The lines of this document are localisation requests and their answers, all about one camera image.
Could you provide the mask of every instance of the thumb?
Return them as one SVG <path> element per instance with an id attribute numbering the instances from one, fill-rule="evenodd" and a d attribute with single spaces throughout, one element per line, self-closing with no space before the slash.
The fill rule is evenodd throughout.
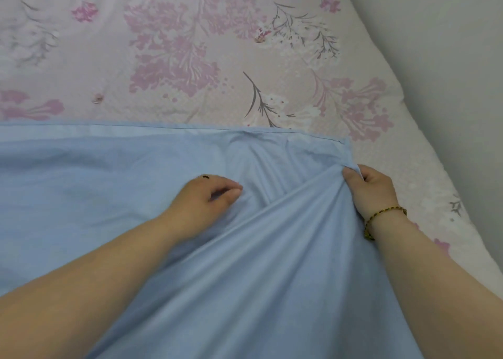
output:
<path id="1" fill-rule="evenodd" d="M 235 188 L 224 192 L 217 199 L 211 202 L 212 209 L 220 216 L 241 196 L 241 190 Z"/>
<path id="2" fill-rule="evenodd" d="M 360 174 L 349 167 L 343 168 L 343 177 L 352 193 L 354 193 L 358 187 L 365 183 Z"/>

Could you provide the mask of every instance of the beaded bracelet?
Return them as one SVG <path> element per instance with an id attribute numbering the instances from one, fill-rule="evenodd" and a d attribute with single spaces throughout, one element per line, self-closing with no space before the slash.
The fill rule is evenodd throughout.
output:
<path id="1" fill-rule="evenodd" d="M 390 211 L 390 210 L 401 210 L 407 216 L 407 210 L 404 207 L 400 207 L 400 206 L 388 207 L 383 210 L 380 210 L 379 212 L 374 213 L 372 216 L 370 216 L 368 221 L 365 223 L 365 229 L 363 230 L 363 236 L 367 240 L 375 240 L 374 237 L 369 233 L 370 222 L 374 219 L 375 216 L 380 215 L 380 214 L 387 212 L 387 211 Z"/>

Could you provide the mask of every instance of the blue fabric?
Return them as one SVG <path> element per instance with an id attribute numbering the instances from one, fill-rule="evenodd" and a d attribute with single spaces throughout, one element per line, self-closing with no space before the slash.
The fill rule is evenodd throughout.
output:
<path id="1" fill-rule="evenodd" d="M 341 170 L 344 141 L 301 133 L 0 143 L 0 294 L 157 216 L 189 179 L 241 198 L 176 247 L 88 358 L 420 358 Z"/>

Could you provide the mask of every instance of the mattress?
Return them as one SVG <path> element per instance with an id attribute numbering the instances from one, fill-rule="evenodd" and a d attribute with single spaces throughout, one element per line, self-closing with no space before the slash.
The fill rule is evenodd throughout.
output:
<path id="1" fill-rule="evenodd" d="M 0 0 L 0 114 L 348 136 L 356 162 L 393 178 L 418 228 L 503 297 L 349 0 Z"/>

